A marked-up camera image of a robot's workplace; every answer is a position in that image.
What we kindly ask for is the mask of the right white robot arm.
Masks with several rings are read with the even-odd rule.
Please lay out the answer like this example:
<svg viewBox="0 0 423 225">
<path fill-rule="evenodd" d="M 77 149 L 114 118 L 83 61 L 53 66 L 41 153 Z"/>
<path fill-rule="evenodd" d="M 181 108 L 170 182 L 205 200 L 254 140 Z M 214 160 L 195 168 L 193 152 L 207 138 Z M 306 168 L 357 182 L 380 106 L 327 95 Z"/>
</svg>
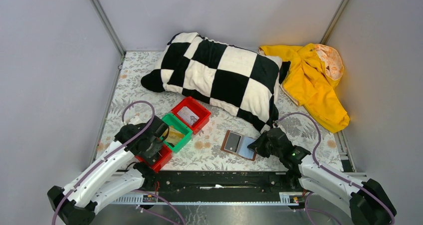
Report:
<svg viewBox="0 0 423 225">
<path fill-rule="evenodd" d="M 353 224 L 394 224 L 396 209 L 379 182 L 364 181 L 318 162 L 309 150 L 293 145 L 280 128 L 265 131 L 248 148 L 262 157 L 277 157 L 302 188 L 343 210 Z"/>
</svg>

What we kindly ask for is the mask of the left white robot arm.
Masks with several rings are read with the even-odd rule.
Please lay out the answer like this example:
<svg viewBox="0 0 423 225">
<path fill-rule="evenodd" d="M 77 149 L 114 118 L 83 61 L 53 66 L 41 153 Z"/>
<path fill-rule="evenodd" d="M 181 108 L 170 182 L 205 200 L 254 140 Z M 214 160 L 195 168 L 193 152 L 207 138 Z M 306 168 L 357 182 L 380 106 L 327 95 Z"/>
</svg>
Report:
<svg viewBox="0 0 423 225">
<path fill-rule="evenodd" d="M 136 156 L 144 160 L 155 156 L 164 146 L 161 137 L 169 126 L 157 116 L 147 123 L 124 125 L 109 148 L 81 175 L 64 187 L 53 186 L 47 192 L 54 211 L 52 224 L 60 218 L 66 225 L 88 225 L 107 205 L 124 194 L 150 187 L 155 171 L 146 162 L 137 162 L 119 178 L 109 178 Z"/>
</svg>

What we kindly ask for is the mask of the brown leather card holder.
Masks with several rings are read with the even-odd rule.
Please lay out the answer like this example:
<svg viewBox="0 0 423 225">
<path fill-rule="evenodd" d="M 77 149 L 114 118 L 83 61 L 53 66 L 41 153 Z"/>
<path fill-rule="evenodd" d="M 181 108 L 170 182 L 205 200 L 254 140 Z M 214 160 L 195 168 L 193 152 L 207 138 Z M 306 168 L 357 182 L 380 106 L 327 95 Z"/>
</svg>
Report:
<svg viewBox="0 0 423 225">
<path fill-rule="evenodd" d="M 256 152 L 248 148 L 248 145 L 254 141 L 254 138 L 227 130 L 220 150 L 246 160 L 255 161 Z"/>
</svg>

